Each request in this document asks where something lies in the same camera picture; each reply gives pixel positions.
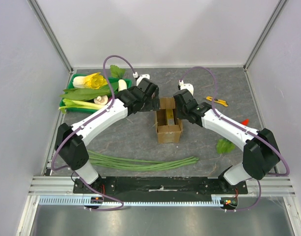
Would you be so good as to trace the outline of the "brown cardboard express box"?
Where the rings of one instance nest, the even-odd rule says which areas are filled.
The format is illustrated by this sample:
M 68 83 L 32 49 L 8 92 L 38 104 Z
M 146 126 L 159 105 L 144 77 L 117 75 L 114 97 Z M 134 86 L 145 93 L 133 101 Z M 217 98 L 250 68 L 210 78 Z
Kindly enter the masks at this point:
M 166 109 L 172 109 L 174 119 L 166 118 Z M 160 144 L 178 143 L 183 133 L 183 124 L 177 118 L 176 105 L 173 97 L 160 98 L 160 109 L 155 112 L 155 129 Z

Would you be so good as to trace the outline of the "yellow utility knife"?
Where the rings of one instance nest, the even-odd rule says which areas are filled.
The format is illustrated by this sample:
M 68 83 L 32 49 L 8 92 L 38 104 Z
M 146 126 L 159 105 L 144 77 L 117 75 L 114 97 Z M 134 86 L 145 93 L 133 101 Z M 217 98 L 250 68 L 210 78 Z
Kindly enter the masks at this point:
M 206 100 L 208 100 L 208 101 L 214 101 L 215 103 L 218 103 L 218 104 L 221 104 L 221 105 L 223 105 L 225 107 L 228 107 L 228 103 L 225 100 L 213 98 L 211 96 L 207 96 Z

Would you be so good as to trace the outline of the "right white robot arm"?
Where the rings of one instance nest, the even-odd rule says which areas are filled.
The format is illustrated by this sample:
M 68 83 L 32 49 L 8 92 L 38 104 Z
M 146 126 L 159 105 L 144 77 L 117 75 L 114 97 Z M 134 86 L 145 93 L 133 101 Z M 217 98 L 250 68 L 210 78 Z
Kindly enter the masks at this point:
M 242 162 L 221 174 L 223 178 L 218 181 L 218 188 L 222 193 L 230 193 L 236 184 L 249 178 L 261 180 L 280 161 L 272 131 L 249 128 L 224 116 L 206 102 L 198 104 L 187 89 L 176 92 L 173 97 L 179 119 L 218 133 L 243 152 Z

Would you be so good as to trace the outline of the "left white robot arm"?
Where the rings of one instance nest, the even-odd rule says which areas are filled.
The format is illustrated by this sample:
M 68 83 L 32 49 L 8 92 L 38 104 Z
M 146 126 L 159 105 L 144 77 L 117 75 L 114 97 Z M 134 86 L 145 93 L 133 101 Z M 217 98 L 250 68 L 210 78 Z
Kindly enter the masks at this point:
M 119 91 L 104 108 L 71 126 L 59 126 L 55 141 L 55 156 L 59 155 L 72 171 L 84 180 L 89 193 L 101 188 L 99 174 L 89 161 L 86 146 L 102 131 L 117 121 L 139 112 L 160 108 L 159 88 L 147 78 L 138 79 L 137 86 Z

